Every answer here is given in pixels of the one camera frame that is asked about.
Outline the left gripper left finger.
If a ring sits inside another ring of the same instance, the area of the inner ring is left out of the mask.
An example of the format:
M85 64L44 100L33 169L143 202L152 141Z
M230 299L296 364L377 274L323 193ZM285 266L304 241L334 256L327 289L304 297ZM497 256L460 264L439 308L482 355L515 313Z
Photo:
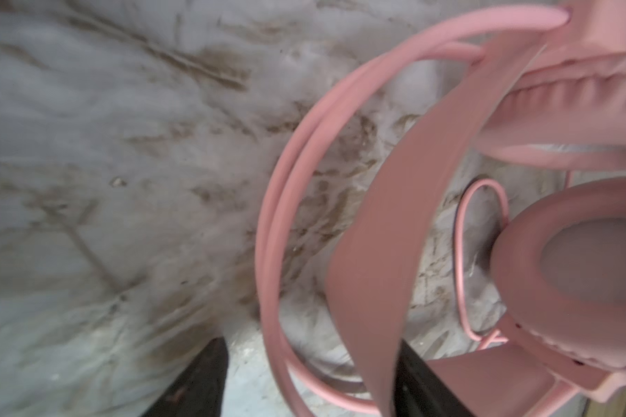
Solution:
M218 417L229 368L224 337L212 339L142 417Z

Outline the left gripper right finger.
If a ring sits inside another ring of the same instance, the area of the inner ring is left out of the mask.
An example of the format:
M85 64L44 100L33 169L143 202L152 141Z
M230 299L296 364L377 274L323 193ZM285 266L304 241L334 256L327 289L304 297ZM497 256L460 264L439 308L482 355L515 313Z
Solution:
M425 361L402 340L396 365L396 417L473 417Z

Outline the pink headphones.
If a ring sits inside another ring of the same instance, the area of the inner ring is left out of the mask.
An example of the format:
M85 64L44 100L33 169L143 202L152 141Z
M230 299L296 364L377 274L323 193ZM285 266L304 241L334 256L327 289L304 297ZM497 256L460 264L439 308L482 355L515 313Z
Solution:
M417 61L469 63L464 80L391 151L331 257L325 294L366 400L316 378L279 321L283 254L311 177L351 116ZM396 416L396 365L424 243L467 149L548 170L608 171L567 185L502 231L490 276L506 311L478 348L426 361L474 416L549 416L571 397L626 387L626 1L510 5L436 24L346 76L294 131L257 225L264 346L296 416L294 386L353 412Z

